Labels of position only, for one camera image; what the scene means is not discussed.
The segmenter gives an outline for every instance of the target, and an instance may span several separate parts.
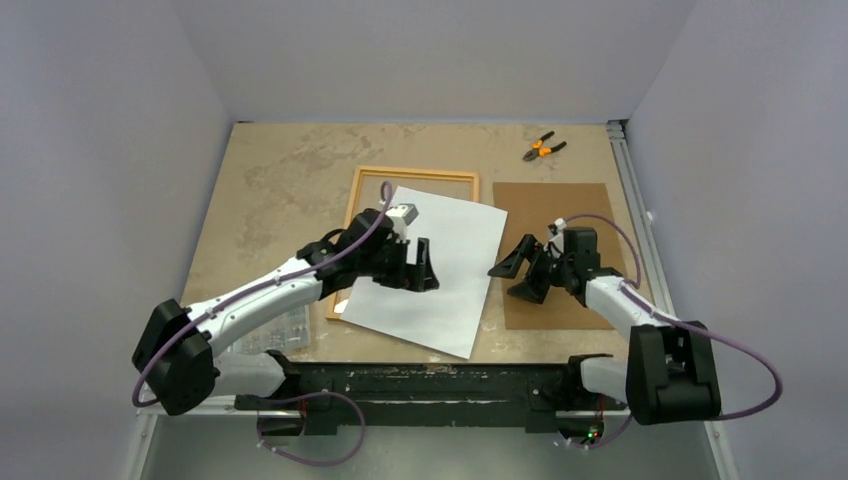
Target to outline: white paper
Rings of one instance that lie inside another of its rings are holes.
[[[439,289],[424,293],[381,287],[370,278],[353,285],[342,320],[462,358],[471,357],[506,212],[488,205],[398,187],[393,204],[414,203],[410,250],[430,239]]]

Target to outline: cardboard sheet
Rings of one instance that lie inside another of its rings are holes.
[[[547,240],[547,226],[559,217],[597,213],[612,220],[612,208],[602,183],[499,183],[493,185],[495,207],[509,217],[504,228],[498,260],[509,254],[525,233],[541,242]],[[615,229],[600,220],[580,219],[570,225],[593,227],[598,232],[601,264],[622,273],[619,237]],[[537,305],[507,295],[507,288],[519,283],[527,270],[524,265],[515,280],[502,280],[506,328],[517,330],[611,329],[598,314],[584,308],[564,289],[551,288],[545,303]]]
[[[506,212],[466,200],[398,187],[393,203],[414,203],[418,218],[407,236],[430,239],[430,258],[441,284],[413,293],[360,278],[342,320],[425,347],[470,358]]]

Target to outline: plastic container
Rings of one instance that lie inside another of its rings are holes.
[[[256,355],[266,350],[283,353],[309,346],[309,308],[290,310],[245,335],[233,344],[233,352]]]

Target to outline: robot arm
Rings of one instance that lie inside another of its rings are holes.
[[[581,388],[627,403],[642,425],[719,415],[721,396],[709,339],[654,319],[645,310],[648,300],[618,271],[601,267],[594,229],[569,228],[561,219],[548,229],[547,244],[525,235],[489,275],[515,278],[528,260],[523,281],[510,287],[509,295],[542,303],[550,287],[563,287],[628,341],[626,364],[603,355],[573,358],[579,363]],[[705,329],[699,322],[688,323]]]
[[[273,394],[286,379],[290,364],[285,357],[273,351],[239,355],[227,349],[286,311],[352,286],[358,277],[371,277],[382,286],[414,292],[437,289],[439,282],[430,263],[427,239],[418,239],[417,261],[406,263],[406,227],[416,217],[414,205],[396,205],[386,211],[381,224],[373,227],[379,212],[367,209],[347,229],[334,230],[307,244],[275,270],[232,292],[185,308],[173,299],[161,303],[150,316],[133,354],[133,364],[143,372],[167,341],[196,323],[199,328],[189,330],[155,361],[146,379],[168,414],[185,413],[210,396]],[[369,228],[375,229],[362,240]],[[360,244],[349,254],[333,261],[357,241]],[[319,265],[323,267],[311,274],[295,276]]]

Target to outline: wooden frame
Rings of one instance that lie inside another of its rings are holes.
[[[452,170],[427,170],[423,168],[402,167],[368,167],[357,166],[353,173],[353,184],[350,187],[350,197],[347,201],[343,225],[349,225],[353,220],[354,210],[359,204],[362,193],[363,179],[367,176],[414,178],[421,180],[442,180],[447,182],[466,182],[471,184],[471,201],[480,202],[480,175],[477,172],[457,172]],[[333,293],[327,299],[325,317],[327,320],[341,320],[341,313],[335,311],[338,293]]]

